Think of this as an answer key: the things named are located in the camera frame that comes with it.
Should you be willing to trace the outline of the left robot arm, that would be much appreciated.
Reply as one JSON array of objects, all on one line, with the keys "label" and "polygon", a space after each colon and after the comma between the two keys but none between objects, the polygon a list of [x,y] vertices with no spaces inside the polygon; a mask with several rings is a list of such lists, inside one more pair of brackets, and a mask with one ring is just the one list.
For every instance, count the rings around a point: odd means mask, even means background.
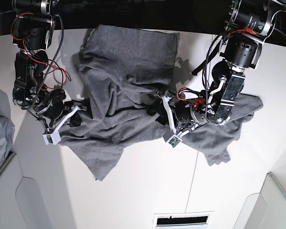
[{"label": "left robot arm", "polygon": [[209,48],[203,62],[204,89],[181,88],[176,93],[165,90],[157,93],[158,100],[147,114],[158,114],[157,122],[169,125],[175,135],[191,132],[205,124],[225,125],[232,115],[236,97],[245,81],[245,69],[254,69],[272,25],[272,0],[234,0],[230,20],[219,47],[222,60],[212,69],[212,83],[208,82],[207,65],[213,48]]}]

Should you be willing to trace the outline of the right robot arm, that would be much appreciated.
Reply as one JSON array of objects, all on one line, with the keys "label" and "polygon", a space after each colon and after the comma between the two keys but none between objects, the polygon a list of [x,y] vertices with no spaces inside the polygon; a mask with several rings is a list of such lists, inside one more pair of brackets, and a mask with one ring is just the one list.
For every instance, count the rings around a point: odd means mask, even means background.
[{"label": "right robot arm", "polygon": [[41,122],[48,133],[59,124],[81,125],[79,111],[86,112],[84,101],[66,101],[63,87],[71,79],[69,73],[55,61],[58,54],[48,58],[59,14],[58,0],[14,0],[16,17],[10,28],[16,54],[13,102]]}]

